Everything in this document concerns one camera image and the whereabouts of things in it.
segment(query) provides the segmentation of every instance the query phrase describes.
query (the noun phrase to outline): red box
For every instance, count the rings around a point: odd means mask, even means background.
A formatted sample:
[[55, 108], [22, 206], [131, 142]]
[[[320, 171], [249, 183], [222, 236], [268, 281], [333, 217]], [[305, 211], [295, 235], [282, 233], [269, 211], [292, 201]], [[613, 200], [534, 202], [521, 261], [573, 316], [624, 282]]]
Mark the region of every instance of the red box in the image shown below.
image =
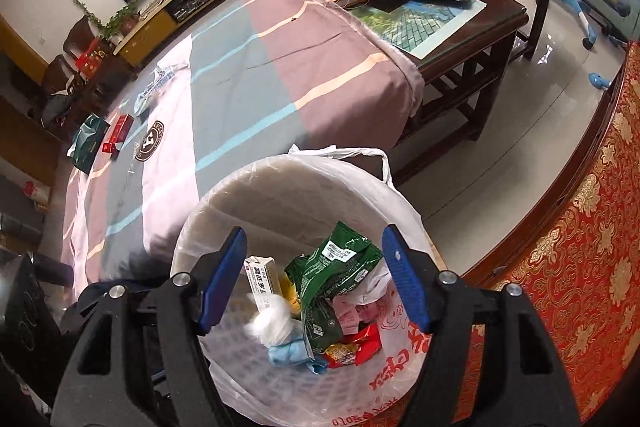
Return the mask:
[[121, 114], [116, 122], [111, 136], [102, 144], [102, 152], [114, 153], [122, 149], [124, 140], [129, 134], [129, 129], [133, 124], [133, 117], [130, 114]]

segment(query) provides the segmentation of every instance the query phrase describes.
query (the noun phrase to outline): red candy wrapper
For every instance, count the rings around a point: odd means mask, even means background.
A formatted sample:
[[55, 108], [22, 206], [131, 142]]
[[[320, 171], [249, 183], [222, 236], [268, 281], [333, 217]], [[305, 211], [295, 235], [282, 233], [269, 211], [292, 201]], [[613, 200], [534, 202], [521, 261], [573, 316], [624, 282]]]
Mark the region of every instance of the red candy wrapper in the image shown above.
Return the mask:
[[[334, 353], [342, 353], [343, 351], [346, 353], [347, 351], [351, 351], [353, 349], [351, 346], [357, 347], [354, 358], [349, 356], [345, 356], [340, 359], [332, 358], [332, 354]], [[380, 332], [378, 331], [378, 326], [373, 323], [354, 335], [345, 335], [341, 338], [340, 344], [333, 344], [327, 348], [324, 353], [324, 357], [329, 362], [329, 369], [342, 367], [343, 365], [350, 365], [351, 363], [360, 365], [361, 363], [365, 363], [367, 360], [371, 359], [373, 355], [379, 352], [381, 347], [382, 343], [380, 342]]]
[[102, 152], [113, 153], [122, 149], [132, 124], [133, 117], [130, 114], [121, 114], [111, 136], [102, 144]]

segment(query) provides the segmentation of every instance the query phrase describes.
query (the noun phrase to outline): bolt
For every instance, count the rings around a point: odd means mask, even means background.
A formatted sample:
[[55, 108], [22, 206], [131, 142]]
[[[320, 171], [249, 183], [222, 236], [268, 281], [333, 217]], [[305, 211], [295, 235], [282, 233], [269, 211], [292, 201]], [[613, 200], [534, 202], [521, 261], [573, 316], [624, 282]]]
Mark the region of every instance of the bolt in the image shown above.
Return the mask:
[[522, 286], [512, 282], [507, 285], [507, 293], [512, 297], [519, 297], [522, 295]]
[[453, 284], [458, 280], [458, 276], [452, 271], [444, 270], [438, 274], [438, 279], [442, 284]]
[[122, 297], [123, 295], [124, 295], [124, 286], [120, 284], [112, 286], [111, 289], [109, 290], [109, 296], [111, 298], [117, 299], [119, 297]]
[[191, 282], [191, 275], [187, 272], [180, 272], [174, 275], [174, 284], [176, 286], [186, 286]]

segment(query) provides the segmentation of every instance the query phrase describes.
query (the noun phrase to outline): tiled floor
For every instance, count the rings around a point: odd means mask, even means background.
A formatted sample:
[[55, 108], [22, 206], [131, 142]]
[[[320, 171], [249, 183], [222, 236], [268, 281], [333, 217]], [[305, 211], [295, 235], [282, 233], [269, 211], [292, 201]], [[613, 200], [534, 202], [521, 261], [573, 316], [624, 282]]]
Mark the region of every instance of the tiled floor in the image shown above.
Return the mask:
[[[534, 0], [518, 1], [532, 13]], [[472, 267], [517, 225], [564, 166], [600, 99], [601, 92], [591, 86], [587, 74], [613, 77], [622, 63], [623, 52], [605, 39], [588, 52], [582, 37], [574, 15], [552, 0], [534, 59], [521, 58], [509, 66], [478, 142], [460, 144], [399, 187], [458, 273]], [[435, 142], [459, 126], [461, 118], [452, 112], [434, 122], [394, 150], [392, 164]], [[64, 157], [60, 165], [40, 248], [57, 259], [71, 169]]]

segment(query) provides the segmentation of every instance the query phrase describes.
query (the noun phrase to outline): round brown logo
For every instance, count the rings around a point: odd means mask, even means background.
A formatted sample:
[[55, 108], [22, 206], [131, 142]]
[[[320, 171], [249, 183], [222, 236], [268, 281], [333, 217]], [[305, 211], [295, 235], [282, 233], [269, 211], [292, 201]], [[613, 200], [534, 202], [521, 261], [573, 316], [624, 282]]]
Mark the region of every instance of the round brown logo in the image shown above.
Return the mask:
[[162, 125], [161, 121], [156, 120], [148, 133], [146, 133], [145, 139], [142, 140], [136, 152], [136, 160], [146, 162], [151, 158], [151, 155], [162, 141], [162, 134], [164, 134], [164, 125]]

